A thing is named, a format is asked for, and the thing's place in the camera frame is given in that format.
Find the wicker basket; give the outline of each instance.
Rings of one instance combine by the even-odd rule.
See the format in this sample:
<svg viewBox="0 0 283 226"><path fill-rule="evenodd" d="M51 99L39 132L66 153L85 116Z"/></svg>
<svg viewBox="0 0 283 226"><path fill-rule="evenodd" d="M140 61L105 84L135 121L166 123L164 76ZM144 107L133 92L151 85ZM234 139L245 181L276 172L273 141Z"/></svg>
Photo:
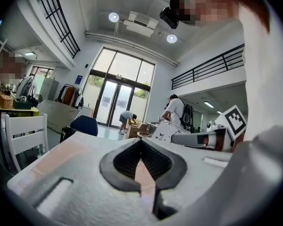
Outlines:
<svg viewBox="0 0 283 226"><path fill-rule="evenodd" d="M13 107L13 97L0 93L0 105L3 109L11 109Z"/></svg>

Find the person with backpack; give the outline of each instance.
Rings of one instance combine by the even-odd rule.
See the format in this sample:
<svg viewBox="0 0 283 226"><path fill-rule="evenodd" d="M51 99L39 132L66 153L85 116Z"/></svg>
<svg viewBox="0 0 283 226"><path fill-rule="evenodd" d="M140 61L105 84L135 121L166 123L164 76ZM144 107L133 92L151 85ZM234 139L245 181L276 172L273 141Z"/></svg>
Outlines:
<svg viewBox="0 0 283 226"><path fill-rule="evenodd" d="M170 103L165 111L162 113L161 118L167 119L170 116L170 122L183 128L181 118L183 117L184 103L178 99L177 95L170 96Z"/></svg>

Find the glass door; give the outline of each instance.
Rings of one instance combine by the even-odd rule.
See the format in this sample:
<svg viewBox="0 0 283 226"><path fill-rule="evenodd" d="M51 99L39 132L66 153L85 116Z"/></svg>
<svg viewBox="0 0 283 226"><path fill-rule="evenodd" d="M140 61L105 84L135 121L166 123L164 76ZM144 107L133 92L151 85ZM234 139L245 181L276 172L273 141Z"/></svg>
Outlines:
<svg viewBox="0 0 283 226"><path fill-rule="evenodd" d="M100 93L96 108L96 120L99 125L119 128L119 116L130 108L133 88L115 81L106 81Z"/></svg>

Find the door frame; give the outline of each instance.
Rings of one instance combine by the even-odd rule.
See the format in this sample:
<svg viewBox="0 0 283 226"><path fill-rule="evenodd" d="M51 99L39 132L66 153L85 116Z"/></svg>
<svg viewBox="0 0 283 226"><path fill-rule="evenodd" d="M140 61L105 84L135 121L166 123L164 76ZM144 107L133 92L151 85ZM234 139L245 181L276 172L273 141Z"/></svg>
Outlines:
<svg viewBox="0 0 283 226"><path fill-rule="evenodd" d="M95 109L94 109L94 113L93 113L93 117L95 119L97 118L97 115L98 115L98 111L99 111L99 108L100 108L100 102L101 102L101 99L102 99L102 96L103 96L103 93L104 93L107 81L112 82L112 83L116 83L117 87L116 87L116 89L114 91L114 94L113 94L113 97L112 97L112 102L111 102L111 106L110 106L110 109L109 109L109 113L108 113L108 117L107 117L107 122L106 123L98 122L98 124L101 125L101 126L106 126L106 127L111 127L111 128L118 129L119 128L118 126L113 126L112 125L112 119L113 119L113 116L114 116L115 107L117 105L117 99L118 99L118 95L119 95L120 89L121 89L122 85L131 88L131 93L130 93L130 96L129 96L129 99L128 99L128 103L127 103L127 107L126 107L126 110L129 110L130 107L131 107L131 102L132 102L132 99L133 99L135 87L131 86L131 85L128 85L126 83L123 83L123 82L119 82L119 81L115 81L115 80L106 78L104 80L102 88L100 89L100 93L99 93L99 96L98 96L98 99L97 99L97 102L96 102L96 105L95 105Z"/></svg>

